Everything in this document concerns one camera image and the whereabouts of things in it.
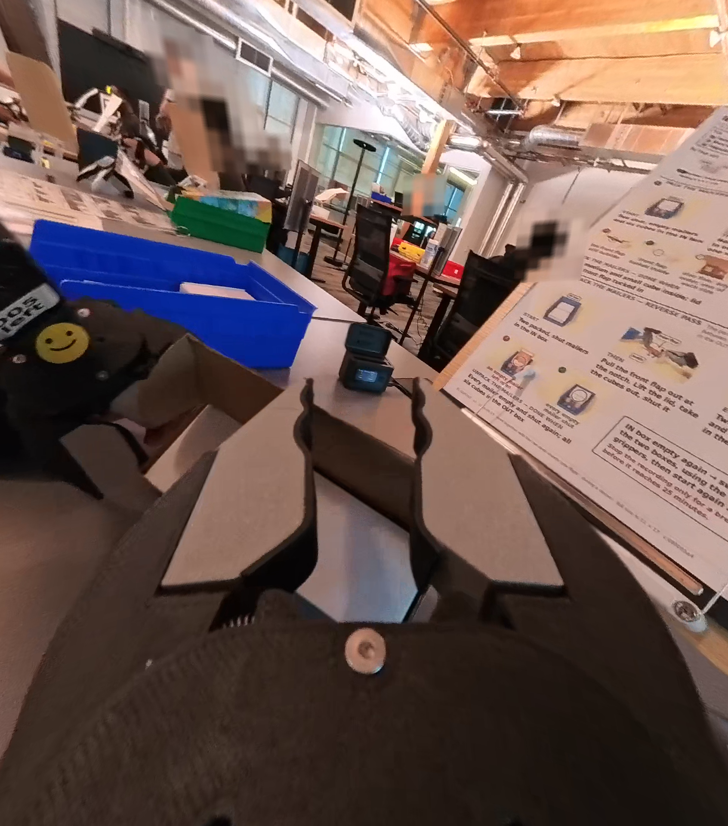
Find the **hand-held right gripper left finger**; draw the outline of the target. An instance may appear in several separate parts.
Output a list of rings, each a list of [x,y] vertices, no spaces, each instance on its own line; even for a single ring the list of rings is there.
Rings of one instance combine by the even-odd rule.
[[[296,592],[318,561],[314,381],[290,387],[222,443],[163,574],[167,592]]]

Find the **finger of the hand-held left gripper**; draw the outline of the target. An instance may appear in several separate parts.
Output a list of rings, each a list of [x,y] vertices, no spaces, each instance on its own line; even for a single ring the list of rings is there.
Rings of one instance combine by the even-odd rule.
[[[126,427],[82,425],[64,435],[60,444],[101,498],[146,500],[145,453]]]
[[[206,407],[193,373],[153,373],[113,399],[111,419],[144,430],[183,430]]]

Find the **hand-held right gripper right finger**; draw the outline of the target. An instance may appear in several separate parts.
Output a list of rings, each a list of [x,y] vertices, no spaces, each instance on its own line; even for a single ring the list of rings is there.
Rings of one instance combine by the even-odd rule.
[[[419,590],[561,594],[508,451],[424,381],[413,382],[411,418],[410,568]]]

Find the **white cardboard mailer box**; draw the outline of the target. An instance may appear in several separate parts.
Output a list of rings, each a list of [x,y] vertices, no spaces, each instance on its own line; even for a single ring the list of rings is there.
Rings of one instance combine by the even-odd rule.
[[[236,420],[238,429],[286,391],[191,337],[173,345],[154,373],[193,373],[207,407]],[[315,386],[312,431],[315,477],[318,474],[330,480],[410,535],[414,459],[329,413],[317,403]],[[98,640],[120,637],[130,642],[137,635],[159,639],[202,635],[204,628],[214,631],[236,626],[240,620],[256,624],[274,598],[284,599],[287,606],[296,605],[296,592],[277,589],[227,586],[167,592],[161,588],[167,564],[218,449],[206,453],[124,535],[80,595],[60,634]],[[438,595],[433,616],[436,620],[489,624],[494,621],[500,594]]]
[[[225,287],[212,284],[200,284],[189,282],[181,283],[179,287],[179,293],[196,296],[219,297],[234,301],[253,302],[256,300],[251,293],[249,293],[247,290],[243,288]]]

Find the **blue plastic bin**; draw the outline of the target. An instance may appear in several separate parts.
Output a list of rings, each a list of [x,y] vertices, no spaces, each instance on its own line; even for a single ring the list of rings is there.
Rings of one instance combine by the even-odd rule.
[[[28,250],[65,297],[139,309],[246,367],[290,367],[316,311],[257,263],[228,255],[42,219]],[[179,293],[186,282],[240,287],[256,300]]]

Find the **green plastic bin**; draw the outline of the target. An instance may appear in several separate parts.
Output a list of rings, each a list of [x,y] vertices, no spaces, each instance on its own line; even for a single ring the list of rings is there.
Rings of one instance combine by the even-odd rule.
[[[266,248],[271,229],[271,221],[181,195],[174,201],[170,218],[182,234],[256,253]]]

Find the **black charging case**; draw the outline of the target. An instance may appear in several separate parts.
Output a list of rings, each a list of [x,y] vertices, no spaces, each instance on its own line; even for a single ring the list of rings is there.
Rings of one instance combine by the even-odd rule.
[[[383,394],[394,372],[388,357],[391,343],[390,331],[379,325],[350,324],[338,372],[339,382],[351,391]]]

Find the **black mesh office chair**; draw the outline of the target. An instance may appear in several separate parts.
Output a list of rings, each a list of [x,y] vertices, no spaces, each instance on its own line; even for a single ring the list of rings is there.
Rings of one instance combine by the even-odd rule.
[[[370,206],[357,207],[355,243],[352,256],[342,277],[342,289],[358,301],[358,315],[369,325],[379,325],[379,318],[396,304],[410,306],[407,296],[388,295],[391,215]]]
[[[514,253],[513,244],[491,258],[468,253],[455,298],[423,340],[418,357],[424,363],[441,372],[514,291],[522,279]]]

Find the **colourful printed pack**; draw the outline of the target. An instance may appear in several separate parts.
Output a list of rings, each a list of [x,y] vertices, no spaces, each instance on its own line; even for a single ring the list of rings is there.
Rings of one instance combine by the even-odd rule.
[[[237,215],[270,224],[272,203],[266,197],[249,191],[205,191],[197,196],[200,203]]]

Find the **red bag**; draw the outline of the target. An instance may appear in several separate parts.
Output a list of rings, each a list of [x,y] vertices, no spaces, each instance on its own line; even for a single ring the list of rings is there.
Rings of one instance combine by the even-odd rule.
[[[398,251],[391,250],[388,267],[387,284],[390,287],[388,295],[392,297],[407,296],[416,276],[427,276],[430,266],[407,258]]]

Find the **black floor lamp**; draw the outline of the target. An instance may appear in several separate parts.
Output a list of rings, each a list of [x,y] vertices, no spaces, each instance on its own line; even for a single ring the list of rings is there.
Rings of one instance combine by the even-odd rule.
[[[342,226],[341,226],[341,229],[338,230],[338,234],[337,234],[337,238],[336,238],[333,253],[331,255],[326,255],[324,257],[324,262],[328,263],[329,265],[331,265],[332,267],[334,267],[336,269],[341,269],[342,268],[342,261],[339,259],[339,253],[340,253],[340,249],[341,249],[341,246],[342,246],[344,231],[347,228],[348,218],[349,218],[349,215],[350,215],[350,212],[351,212],[351,209],[352,209],[352,205],[353,205],[354,201],[356,200],[356,188],[357,188],[358,179],[359,179],[360,173],[361,173],[361,167],[363,165],[363,160],[364,160],[366,154],[376,151],[376,147],[372,143],[367,141],[366,139],[361,139],[361,138],[354,139],[353,144],[356,147],[358,147],[359,150],[360,150],[358,164],[357,164],[355,173],[353,175],[352,185],[349,188],[349,198],[348,198],[347,204],[345,206],[345,209],[344,209],[344,212],[343,212],[343,215],[342,215]]]

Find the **brown cardboard sheet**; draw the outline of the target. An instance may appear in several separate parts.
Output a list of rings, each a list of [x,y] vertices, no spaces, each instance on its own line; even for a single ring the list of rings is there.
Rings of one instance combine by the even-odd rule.
[[[6,52],[6,62],[32,129],[58,140],[66,152],[76,155],[77,129],[58,76],[44,62],[13,51]]]

